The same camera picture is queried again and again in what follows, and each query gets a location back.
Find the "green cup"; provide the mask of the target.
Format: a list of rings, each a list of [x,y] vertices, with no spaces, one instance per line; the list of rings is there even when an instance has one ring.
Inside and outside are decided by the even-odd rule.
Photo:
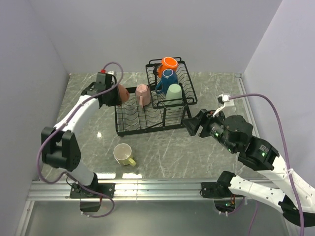
[[[165,105],[171,111],[177,111],[182,104],[182,88],[179,84],[171,84],[168,88]]]

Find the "orange mug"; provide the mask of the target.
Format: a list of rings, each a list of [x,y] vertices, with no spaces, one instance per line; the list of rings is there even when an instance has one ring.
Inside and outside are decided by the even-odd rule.
[[[162,77],[162,73],[166,69],[172,69],[174,72],[178,68],[178,61],[172,57],[164,57],[161,60],[161,64],[157,67],[157,75],[159,78]]]

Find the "yellow mug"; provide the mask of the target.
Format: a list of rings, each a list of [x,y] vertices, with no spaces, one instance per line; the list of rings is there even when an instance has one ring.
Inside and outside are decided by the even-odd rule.
[[[115,146],[113,155],[116,161],[122,165],[136,166],[136,162],[133,160],[132,148],[125,143],[121,143]]]

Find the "coral pink mug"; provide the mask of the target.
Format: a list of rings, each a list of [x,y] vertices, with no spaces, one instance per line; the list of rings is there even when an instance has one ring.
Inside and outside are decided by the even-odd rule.
[[[130,94],[128,90],[121,84],[118,84],[119,96],[122,103],[126,103],[129,100]]]

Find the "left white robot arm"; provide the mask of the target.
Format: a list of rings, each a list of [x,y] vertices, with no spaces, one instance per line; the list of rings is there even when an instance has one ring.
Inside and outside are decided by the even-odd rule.
[[[62,169],[81,185],[81,191],[89,198],[99,192],[96,173],[88,169],[81,160],[81,151],[76,136],[102,106],[122,103],[115,71],[101,70],[96,81],[87,86],[70,112],[54,127],[45,127],[41,132],[41,147],[38,162]]]

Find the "blue mug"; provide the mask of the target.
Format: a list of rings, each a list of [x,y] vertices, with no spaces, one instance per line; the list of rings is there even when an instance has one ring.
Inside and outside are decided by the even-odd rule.
[[[167,94],[169,87],[172,84],[177,84],[177,83],[178,83],[178,77],[177,77],[176,72],[172,69],[166,69],[162,72],[161,80],[156,85],[155,91],[157,94],[161,94],[161,93]]]

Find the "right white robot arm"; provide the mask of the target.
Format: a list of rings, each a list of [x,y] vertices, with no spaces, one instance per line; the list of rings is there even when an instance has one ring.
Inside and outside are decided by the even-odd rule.
[[[315,189],[294,171],[290,171],[284,158],[266,140],[252,134],[253,126],[240,115],[225,117],[223,112],[213,116],[213,111],[202,109],[182,121],[191,136],[213,137],[238,161],[268,178],[276,188],[268,188],[245,180],[235,173],[223,171],[213,187],[201,184],[204,198],[224,198],[232,195],[249,197],[279,211],[294,225],[315,225]]]

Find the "light pink mug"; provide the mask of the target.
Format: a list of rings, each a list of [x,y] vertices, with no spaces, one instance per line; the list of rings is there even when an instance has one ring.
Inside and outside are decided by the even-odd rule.
[[[145,84],[140,84],[136,87],[136,100],[140,108],[144,108],[144,106],[149,105],[151,102],[150,89]]]

